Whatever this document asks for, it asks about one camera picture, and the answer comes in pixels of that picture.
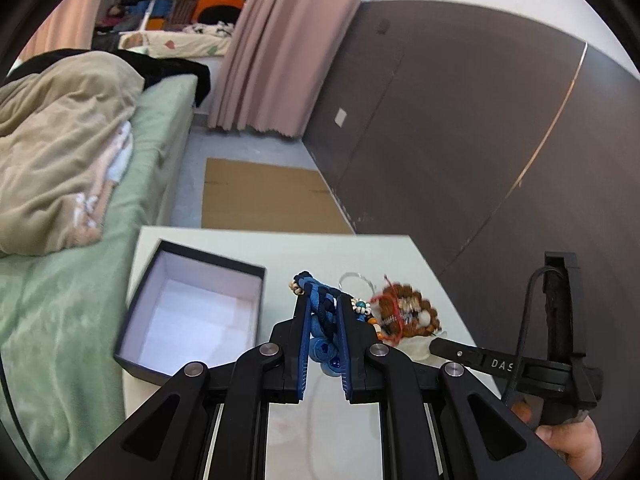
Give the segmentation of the person's right hand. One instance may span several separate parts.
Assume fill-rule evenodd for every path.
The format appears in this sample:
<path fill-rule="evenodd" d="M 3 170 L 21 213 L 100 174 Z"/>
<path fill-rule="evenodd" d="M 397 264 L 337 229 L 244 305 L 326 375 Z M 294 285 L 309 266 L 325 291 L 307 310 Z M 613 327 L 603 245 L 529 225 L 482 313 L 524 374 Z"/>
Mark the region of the person's right hand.
<path fill-rule="evenodd" d="M 592 479 L 603 464 L 602 443 L 590 416 L 582 422 L 558 426 L 540 425 L 537 437 L 566 456 L 566 463 L 581 479 Z"/>

